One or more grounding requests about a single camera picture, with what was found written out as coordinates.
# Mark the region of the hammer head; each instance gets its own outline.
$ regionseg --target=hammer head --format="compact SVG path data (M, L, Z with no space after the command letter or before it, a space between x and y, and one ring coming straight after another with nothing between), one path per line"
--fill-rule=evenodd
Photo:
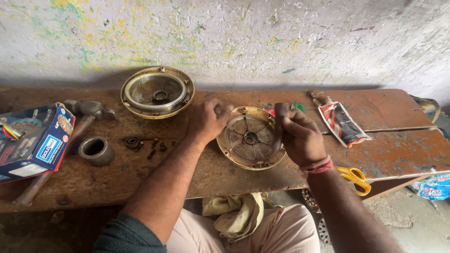
M100 102L81 102L79 100L68 99L64 101L64 105L66 106L67 110L69 110L73 114L94 116L98 120L117 120L116 113L111 109L104 108Z

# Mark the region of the concrete floor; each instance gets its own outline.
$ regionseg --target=concrete floor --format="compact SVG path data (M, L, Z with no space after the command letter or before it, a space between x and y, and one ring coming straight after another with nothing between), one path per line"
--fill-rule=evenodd
M301 190L269 193L277 204L304 203ZM450 202L412 195L406 188L365 204L388 227L405 252L446 252L450 248ZM184 207L201 213L200 199L187 200ZM50 223L55 212L0 214L0 253L90 252L102 226L121 207L84 208L64 211L57 224ZM319 214L313 214L316 223ZM321 244L321 252L333 252Z

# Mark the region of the scissors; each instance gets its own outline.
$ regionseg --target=scissors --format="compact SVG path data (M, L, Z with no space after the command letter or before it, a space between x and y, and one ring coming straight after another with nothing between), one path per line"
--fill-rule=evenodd
M344 178L361 186L364 189L364 192L361 192L358 190L353 190L353 192L356 195L366 196L370 192L370 189L372 189L372 187L368 183L365 182L365 176L361 170L359 170L357 168L346 168L346 167L339 167L339 166L336 166L336 168L341 173L341 176L343 176Z

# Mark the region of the light pink trousers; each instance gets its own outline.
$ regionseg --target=light pink trousers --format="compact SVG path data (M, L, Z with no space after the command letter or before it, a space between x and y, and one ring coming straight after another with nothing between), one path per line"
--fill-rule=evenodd
M305 206L297 204L264 211L264 218L250 236L235 244L219 236L214 221L185 209L167 242L168 253L319 253L314 220Z

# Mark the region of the rusty metal table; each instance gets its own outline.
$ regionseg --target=rusty metal table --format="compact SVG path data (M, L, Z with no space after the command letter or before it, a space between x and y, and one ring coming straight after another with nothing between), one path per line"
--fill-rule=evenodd
M66 155L59 171L52 175L35 197L31 207L12 204L31 179L0 185L0 212L40 211L123 204L155 167L185 135L189 106L180 114L162 120L147 120L132 115L121 103L119 90L0 88L0 113L33 108L66 99L95 100L116 111L118 121L95 122L85 133L103 136L116 150L116 158L105 167L92 167L78 155ZM361 168L372 191L366 199L384 194L428 175L450 172L450 145L418 105L402 90L330 90L333 100L341 102L353 119L375 140L346 149L322 122L317 107L304 91L196 92L194 104L217 97L234 106L273 108L276 102L303 104L324 134L328 154L343 167ZM146 156L150 143L139 153L127 149L127 136L157 137L168 151ZM193 175L187 198L228 194L298 189L307 187L296 165L286 156L277 166L249 171L235 166L220 152L216 142L209 143Z

